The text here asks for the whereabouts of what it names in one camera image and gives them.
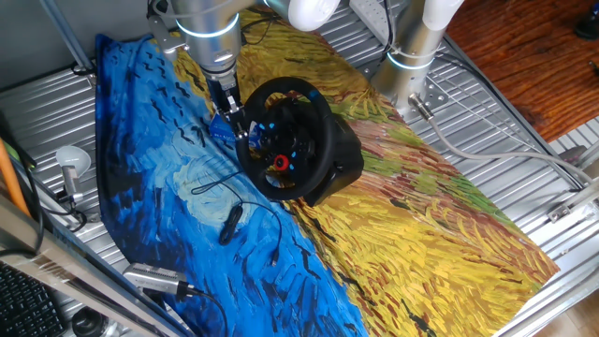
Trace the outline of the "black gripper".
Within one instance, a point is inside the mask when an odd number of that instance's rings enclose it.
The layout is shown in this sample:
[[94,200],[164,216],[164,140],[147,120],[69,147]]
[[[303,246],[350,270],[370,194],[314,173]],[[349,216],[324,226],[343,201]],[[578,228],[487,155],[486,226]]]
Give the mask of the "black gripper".
[[241,107],[241,93],[237,70],[227,72],[205,72],[212,103],[216,109],[212,122],[229,125],[228,113],[231,111],[231,128],[236,139],[249,137],[249,126],[245,118],[245,109]]

